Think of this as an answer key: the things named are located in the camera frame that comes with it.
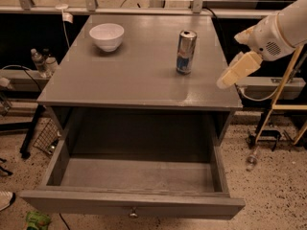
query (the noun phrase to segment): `can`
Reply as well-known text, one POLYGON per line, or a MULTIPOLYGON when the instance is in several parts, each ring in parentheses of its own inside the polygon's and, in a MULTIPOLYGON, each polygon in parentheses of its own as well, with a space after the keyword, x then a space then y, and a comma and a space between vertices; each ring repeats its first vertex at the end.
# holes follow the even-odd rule
POLYGON ((192 30, 183 30, 179 34, 177 49, 177 71, 189 74, 192 71, 192 60, 198 35, 192 30))

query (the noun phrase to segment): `drawer handle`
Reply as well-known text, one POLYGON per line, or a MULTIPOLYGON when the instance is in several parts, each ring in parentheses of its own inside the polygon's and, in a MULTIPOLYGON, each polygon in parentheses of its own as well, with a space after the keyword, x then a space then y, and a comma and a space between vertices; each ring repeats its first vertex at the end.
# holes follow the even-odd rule
POLYGON ((129 217, 130 217, 131 219, 137 219, 137 218, 138 218, 138 215, 136 214, 135 210, 136 210, 136 208, 133 207, 133 208, 132 208, 132 212, 129 214, 129 217))

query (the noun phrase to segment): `bowl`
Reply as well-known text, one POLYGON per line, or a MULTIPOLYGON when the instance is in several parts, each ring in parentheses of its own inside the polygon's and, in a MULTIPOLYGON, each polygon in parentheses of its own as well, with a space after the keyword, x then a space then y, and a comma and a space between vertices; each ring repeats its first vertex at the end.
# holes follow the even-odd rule
POLYGON ((124 31, 124 28, 118 24, 106 23, 93 27, 89 35, 98 48, 113 52, 121 45, 124 31))

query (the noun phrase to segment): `gray tabletop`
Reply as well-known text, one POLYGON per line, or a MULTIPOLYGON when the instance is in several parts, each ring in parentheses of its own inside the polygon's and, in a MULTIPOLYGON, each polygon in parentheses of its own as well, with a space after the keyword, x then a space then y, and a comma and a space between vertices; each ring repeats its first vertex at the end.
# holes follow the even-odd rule
POLYGON ((198 15, 91 15, 38 102, 46 105, 179 109, 241 108, 234 87, 216 80, 226 67, 211 18, 198 15), (113 53, 98 49, 89 30, 101 23, 125 28, 113 53), (176 71, 178 35, 198 34, 192 73, 176 71))

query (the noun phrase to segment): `clear bottle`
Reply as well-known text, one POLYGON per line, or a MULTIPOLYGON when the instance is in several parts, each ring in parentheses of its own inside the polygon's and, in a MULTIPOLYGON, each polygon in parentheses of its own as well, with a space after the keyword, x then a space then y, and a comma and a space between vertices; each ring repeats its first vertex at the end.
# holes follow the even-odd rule
POLYGON ((247 158, 247 171, 251 172, 258 163, 259 159, 259 147, 256 147, 252 150, 250 155, 247 158))
POLYGON ((53 75, 59 67, 57 59, 49 51, 49 49, 43 49, 42 53, 45 57, 46 67, 50 71, 50 74, 53 75))
POLYGON ((46 67, 45 58, 43 57, 43 55, 40 52, 38 52, 36 49, 32 49, 31 58, 40 76, 44 79, 49 78, 51 76, 50 71, 48 71, 46 67))

